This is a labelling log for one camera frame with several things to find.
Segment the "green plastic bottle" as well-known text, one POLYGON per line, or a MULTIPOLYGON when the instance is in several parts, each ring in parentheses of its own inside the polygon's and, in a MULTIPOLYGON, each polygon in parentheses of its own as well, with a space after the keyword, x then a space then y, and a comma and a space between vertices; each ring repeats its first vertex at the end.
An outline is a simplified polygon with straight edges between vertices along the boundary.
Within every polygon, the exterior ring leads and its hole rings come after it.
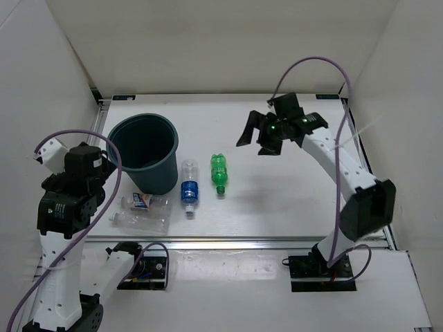
POLYGON ((225 195, 228 182, 227 162, 223 154, 213 154, 210 159, 211 180, 219 196, 225 195))

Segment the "clear unlabelled plastic bottle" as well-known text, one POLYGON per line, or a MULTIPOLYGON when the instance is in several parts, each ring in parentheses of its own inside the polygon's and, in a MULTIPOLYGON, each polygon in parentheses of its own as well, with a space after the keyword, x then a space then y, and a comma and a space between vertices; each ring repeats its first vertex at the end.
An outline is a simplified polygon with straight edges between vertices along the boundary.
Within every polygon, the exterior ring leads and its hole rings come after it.
POLYGON ((144 214, 113 213, 109 221, 123 232, 145 235, 165 235, 169 230, 168 219, 149 218, 144 214))

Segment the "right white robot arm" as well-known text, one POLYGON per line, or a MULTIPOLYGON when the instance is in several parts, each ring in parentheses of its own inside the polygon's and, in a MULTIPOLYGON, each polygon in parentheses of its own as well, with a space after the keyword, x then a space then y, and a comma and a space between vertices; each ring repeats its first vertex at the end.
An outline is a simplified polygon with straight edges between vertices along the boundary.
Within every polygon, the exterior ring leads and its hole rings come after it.
POLYGON ((357 241, 392 222, 396 187, 379 180, 339 146, 336 134, 319 113, 306 114, 294 93, 268 101, 273 111, 251 111, 237 146, 249 145, 254 130, 261 155, 278 156, 284 140, 295 142, 326 171, 336 184, 336 221, 330 235, 317 243, 311 269, 321 277, 329 275, 336 262, 353 249, 357 241))

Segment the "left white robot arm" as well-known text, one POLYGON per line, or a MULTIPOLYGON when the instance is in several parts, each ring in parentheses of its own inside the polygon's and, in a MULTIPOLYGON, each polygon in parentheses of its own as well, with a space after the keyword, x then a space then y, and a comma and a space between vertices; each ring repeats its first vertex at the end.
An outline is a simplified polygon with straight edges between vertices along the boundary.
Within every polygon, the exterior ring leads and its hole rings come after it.
POLYGON ((107 248, 107 260, 91 281, 80 281, 87 232, 99 220, 101 204, 109 205, 103 189, 113 164, 99 147, 80 143, 67 148, 51 138, 38 148, 36 159, 51 175, 42 183, 44 195, 37 213, 42 245, 42 275, 32 291, 37 309, 24 331, 97 331, 104 304, 124 278, 145 269, 141 246, 120 242, 107 248))

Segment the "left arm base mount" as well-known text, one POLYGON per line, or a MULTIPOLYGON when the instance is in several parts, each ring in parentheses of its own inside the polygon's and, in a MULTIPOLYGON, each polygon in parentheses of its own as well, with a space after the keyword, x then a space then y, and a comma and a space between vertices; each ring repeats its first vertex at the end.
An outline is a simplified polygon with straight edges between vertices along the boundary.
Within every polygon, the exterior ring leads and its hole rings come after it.
POLYGON ((120 283, 118 290, 164 291, 168 259, 166 254, 147 253, 138 262, 129 278, 120 283))

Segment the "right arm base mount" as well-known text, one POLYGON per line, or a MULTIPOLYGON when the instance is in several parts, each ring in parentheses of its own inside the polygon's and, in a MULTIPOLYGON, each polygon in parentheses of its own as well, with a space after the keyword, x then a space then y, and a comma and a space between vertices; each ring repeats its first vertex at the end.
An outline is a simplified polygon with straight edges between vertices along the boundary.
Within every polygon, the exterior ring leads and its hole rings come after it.
POLYGON ((356 291, 349 257, 346 255, 334 267, 321 266, 311 255, 288 256, 282 265, 289 269, 293 293, 337 293, 356 291))

